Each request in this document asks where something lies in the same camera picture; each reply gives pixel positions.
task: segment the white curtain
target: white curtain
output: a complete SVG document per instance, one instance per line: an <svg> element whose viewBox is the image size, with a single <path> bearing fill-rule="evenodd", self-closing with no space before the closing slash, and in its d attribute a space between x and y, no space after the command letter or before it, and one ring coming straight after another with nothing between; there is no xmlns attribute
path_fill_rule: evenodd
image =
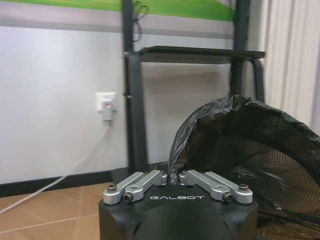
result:
<svg viewBox="0 0 320 240"><path fill-rule="evenodd" d="M266 103L310 126L320 46L320 0L264 0Z"/></svg>

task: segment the trash bag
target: trash bag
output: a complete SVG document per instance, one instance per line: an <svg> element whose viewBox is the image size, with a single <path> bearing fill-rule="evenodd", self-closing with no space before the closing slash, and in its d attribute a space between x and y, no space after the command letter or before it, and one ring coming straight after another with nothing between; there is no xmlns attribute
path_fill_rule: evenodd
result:
<svg viewBox="0 0 320 240"><path fill-rule="evenodd" d="M320 137L285 112L238 95L198 108L173 140L171 184L190 169L249 185L266 239L320 239Z"/></svg>

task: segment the black metal shelf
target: black metal shelf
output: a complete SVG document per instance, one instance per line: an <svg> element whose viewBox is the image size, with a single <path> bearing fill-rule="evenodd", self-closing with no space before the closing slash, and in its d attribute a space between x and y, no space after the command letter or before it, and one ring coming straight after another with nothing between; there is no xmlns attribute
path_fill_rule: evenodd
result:
<svg viewBox="0 0 320 240"><path fill-rule="evenodd" d="M152 46L140 50L142 62L184 64L230 64L265 57L263 51L229 50L214 48Z"/></svg>

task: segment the tiled floor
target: tiled floor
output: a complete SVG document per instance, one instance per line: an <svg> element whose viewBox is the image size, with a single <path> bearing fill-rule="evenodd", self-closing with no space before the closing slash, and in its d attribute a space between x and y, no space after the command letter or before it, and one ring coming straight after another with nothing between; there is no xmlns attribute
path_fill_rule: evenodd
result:
<svg viewBox="0 0 320 240"><path fill-rule="evenodd" d="M108 184L46 191L0 215L0 240L98 240ZM26 195L0 198L0 210Z"/></svg>

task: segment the screw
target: screw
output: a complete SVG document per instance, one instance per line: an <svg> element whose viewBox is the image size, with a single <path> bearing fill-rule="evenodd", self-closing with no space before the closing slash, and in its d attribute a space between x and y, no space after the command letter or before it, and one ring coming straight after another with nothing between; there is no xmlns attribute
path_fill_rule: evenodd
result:
<svg viewBox="0 0 320 240"><path fill-rule="evenodd" d="M230 192L226 192L223 194L222 199L226 202L226 203L230 203L232 200L232 194Z"/></svg>
<svg viewBox="0 0 320 240"><path fill-rule="evenodd" d="M115 191L117 191L117 185L115 185L114 183L111 183L108 186L107 191L108 191L108 193L114 193Z"/></svg>
<svg viewBox="0 0 320 240"><path fill-rule="evenodd" d="M134 199L134 196L131 193L126 193L125 195L123 195L123 200L127 204L130 203L133 199Z"/></svg>
<svg viewBox="0 0 320 240"><path fill-rule="evenodd" d="M249 190L249 186L247 184L240 184L239 185L239 191L246 192Z"/></svg>

